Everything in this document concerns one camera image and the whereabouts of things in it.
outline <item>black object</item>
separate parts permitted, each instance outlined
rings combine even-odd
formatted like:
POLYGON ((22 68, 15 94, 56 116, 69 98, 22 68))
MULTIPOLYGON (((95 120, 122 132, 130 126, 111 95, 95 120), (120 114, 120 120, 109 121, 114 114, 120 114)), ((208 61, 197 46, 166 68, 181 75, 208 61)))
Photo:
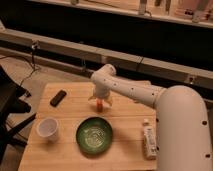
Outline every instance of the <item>black object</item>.
POLYGON ((50 101, 50 104, 53 107, 56 107, 62 100, 63 98, 66 96, 66 92, 64 90, 60 90, 55 97, 52 98, 52 100, 50 101))
POLYGON ((10 113, 30 112, 31 107, 19 99, 25 93, 25 89, 17 85, 0 66, 0 163, 2 162, 7 144, 25 147, 25 141, 14 136, 35 119, 35 114, 11 128, 6 127, 6 120, 10 113))

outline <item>floor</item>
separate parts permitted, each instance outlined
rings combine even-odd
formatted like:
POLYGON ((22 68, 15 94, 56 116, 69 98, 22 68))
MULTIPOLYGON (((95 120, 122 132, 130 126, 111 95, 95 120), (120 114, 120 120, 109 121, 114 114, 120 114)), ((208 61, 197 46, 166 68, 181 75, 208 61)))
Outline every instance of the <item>floor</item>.
MULTIPOLYGON (((31 67, 25 61, 20 61, 14 58, 0 59, 0 65, 3 66, 7 74, 16 82, 20 83, 21 80, 31 73, 31 67)), ((35 113, 39 105, 39 100, 42 95, 45 85, 49 82, 82 82, 89 81, 88 78, 75 75, 72 73, 62 72, 53 68, 40 66, 41 70, 36 71, 29 79, 23 83, 32 96, 30 98, 23 98, 32 107, 31 112, 27 114, 11 114, 10 120, 13 123, 19 123, 31 114, 35 113)), ((32 124, 28 125, 21 131, 21 135, 28 137, 32 124)), ((22 148, 14 148, 7 146, 6 153, 0 171, 16 171, 18 170, 19 163, 23 154, 22 148)))

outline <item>wooden table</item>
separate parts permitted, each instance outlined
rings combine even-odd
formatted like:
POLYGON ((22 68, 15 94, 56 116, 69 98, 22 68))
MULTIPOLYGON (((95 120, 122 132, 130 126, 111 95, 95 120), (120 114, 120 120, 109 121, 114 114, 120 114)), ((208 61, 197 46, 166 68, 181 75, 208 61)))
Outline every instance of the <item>wooden table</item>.
POLYGON ((112 92, 113 106, 104 104, 103 112, 98 113, 96 102, 88 101, 93 87, 92 83, 47 84, 19 171, 156 169, 156 161, 146 160, 142 148, 143 120, 148 118, 155 126, 155 111, 112 92), (67 96, 57 108, 51 107, 50 99, 61 89, 67 91, 67 96), (41 119, 50 116, 59 122, 60 139, 56 143, 48 143, 36 133, 36 126, 41 119), (93 158, 80 152, 75 139, 79 124, 91 116, 105 118, 111 124, 114 134, 113 143, 107 152, 93 158))

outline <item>orange object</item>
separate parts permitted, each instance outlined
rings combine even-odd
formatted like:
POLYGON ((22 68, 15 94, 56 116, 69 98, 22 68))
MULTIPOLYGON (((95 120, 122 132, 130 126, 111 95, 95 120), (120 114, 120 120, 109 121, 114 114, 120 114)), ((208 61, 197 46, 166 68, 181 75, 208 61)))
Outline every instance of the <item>orange object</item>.
POLYGON ((97 99, 97 111, 102 112, 103 111, 103 100, 102 99, 97 99))

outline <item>black remote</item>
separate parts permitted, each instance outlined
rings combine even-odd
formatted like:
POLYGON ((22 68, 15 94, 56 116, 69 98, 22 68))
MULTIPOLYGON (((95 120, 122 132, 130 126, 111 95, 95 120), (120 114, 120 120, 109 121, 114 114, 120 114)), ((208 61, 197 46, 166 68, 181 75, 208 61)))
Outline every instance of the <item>black remote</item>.
POLYGON ((64 90, 60 90, 50 101, 51 106, 56 107, 60 103, 60 101, 63 100, 66 94, 67 93, 64 90))

